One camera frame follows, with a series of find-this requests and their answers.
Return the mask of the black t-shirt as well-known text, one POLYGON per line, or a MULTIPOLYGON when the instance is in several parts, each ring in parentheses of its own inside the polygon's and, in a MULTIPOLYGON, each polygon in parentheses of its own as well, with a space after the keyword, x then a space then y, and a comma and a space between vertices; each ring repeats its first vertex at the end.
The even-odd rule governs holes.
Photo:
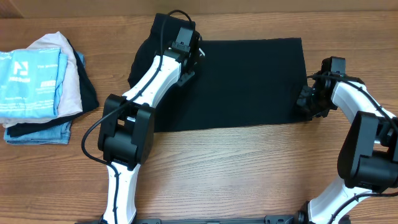
POLYGON ((295 109, 307 85, 302 41, 204 40, 205 57, 184 86, 156 107, 157 132, 285 124, 306 120, 295 109))

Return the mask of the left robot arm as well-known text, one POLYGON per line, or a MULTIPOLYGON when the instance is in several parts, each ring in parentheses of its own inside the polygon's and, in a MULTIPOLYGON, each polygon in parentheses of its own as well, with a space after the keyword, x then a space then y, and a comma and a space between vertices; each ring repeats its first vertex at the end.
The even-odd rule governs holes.
POLYGON ((106 99, 98 147, 107 163, 109 184, 100 223, 134 223, 137 178, 154 142, 155 109, 171 87, 194 76, 193 66, 205 55, 199 41, 197 31, 180 28, 129 91, 106 99))

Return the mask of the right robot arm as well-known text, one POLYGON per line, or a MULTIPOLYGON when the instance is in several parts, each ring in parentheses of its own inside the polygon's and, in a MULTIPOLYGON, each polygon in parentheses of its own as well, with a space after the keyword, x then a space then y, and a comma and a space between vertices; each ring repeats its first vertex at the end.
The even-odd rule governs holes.
POLYGON ((341 147, 336 179, 295 214, 293 223, 350 223, 348 213, 371 197, 395 197, 397 188, 397 116, 383 108, 365 83, 346 74, 346 60, 329 57, 310 76, 296 109, 308 119, 341 110, 351 127, 341 147))

